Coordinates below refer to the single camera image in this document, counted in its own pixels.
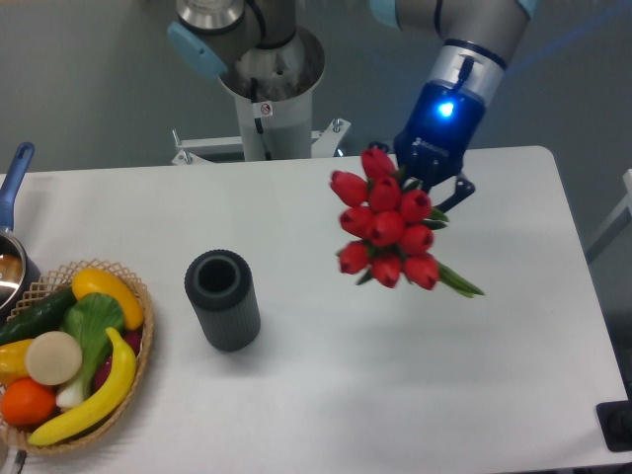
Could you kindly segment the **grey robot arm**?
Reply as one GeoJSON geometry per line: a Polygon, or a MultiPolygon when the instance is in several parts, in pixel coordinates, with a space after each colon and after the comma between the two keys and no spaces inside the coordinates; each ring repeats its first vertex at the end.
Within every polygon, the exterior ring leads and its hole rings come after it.
{"type": "MultiPolygon", "coordinates": [[[[536,10],[533,1],[373,1],[383,25],[432,29],[434,67],[393,147],[407,179],[425,191],[446,180],[448,211],[474,193],[463,157],[536,10]]],[[[248,161],[315,155],[312,94],[325,69],[321,43],[296,22],[291,1],[180,1],[167,32],[198,75],[233,96],[248,161]]]]}

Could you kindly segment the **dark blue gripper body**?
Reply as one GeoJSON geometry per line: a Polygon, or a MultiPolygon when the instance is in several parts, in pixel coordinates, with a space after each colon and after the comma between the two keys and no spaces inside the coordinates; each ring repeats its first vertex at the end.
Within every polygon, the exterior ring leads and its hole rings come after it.
{"type": "Polygon", "coordinates": [[[447,42],[403,130],[394,139],[398,165],[429,190],[457,176],[507,62],[471,42],[447,42]]]}

